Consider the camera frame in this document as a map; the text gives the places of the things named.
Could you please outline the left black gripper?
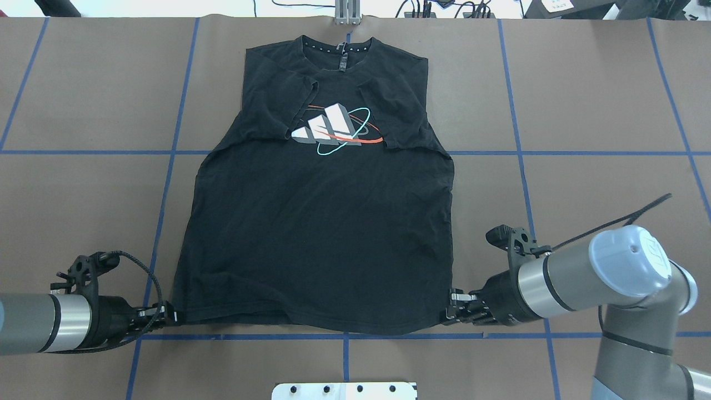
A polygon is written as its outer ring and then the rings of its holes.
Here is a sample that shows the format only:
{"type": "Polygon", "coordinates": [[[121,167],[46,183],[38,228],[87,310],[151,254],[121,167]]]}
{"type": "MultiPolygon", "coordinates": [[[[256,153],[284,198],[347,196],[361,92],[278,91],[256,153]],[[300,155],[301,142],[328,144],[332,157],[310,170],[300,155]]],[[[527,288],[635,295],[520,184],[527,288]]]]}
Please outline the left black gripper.
{"type": "Polygon", "coordinates": [[[173,306],[132,307],[118,296],[96,296],[89,299],[91,326],[89,347],[117,348],[124,342],[137,340],[142,335],[177,324],[173,306]],[[155,321],[147,325],[153,317],[155,321]]]}

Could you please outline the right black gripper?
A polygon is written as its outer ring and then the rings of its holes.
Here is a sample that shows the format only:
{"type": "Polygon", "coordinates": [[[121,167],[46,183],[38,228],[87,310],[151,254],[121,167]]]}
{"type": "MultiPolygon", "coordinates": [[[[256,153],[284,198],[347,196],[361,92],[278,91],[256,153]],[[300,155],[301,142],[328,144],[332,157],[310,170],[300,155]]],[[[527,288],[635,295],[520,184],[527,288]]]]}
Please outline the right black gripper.
{"type": "Polygon", "coordinates": [[[525,311],[517,301],[510,272],[505,271],[487,279],[481,289],[464,293],[462,289],[451,289],[450,306],[464,306],[472,303],[472,311],[467,309],[445,309],[442,325],[457,323],[472,325],[515,326],[525,322],[525,311]]]}

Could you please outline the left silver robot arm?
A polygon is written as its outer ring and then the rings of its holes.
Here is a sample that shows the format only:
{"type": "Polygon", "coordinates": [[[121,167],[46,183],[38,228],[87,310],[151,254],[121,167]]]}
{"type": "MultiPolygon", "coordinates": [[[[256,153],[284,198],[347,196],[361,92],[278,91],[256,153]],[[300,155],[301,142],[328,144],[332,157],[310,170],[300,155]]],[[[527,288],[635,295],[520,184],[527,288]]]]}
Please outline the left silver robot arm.
{"type": "Polygon", "coordinates": [[[184,319],[170,302],[132,307],[118,296],[3,293],[1,301],[3,356],[107,351],[184,319]]]}

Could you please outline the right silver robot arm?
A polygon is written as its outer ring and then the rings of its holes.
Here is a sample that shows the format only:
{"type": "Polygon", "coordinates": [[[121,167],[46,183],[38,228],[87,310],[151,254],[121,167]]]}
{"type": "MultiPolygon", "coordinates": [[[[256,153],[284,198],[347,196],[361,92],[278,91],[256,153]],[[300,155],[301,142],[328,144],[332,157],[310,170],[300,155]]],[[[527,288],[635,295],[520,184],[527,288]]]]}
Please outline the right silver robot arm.
{"type": "Polygon", "coordinates": [[[508,270],[482,289],[452,289],[442,324],[514,326],[606,306],[592,399],[709,398],[709,373],[673,361],[679,317],[698,286],[645,228],[602,231],[562,250],[506,225],[487,241],[507,253],[508,270]]]}

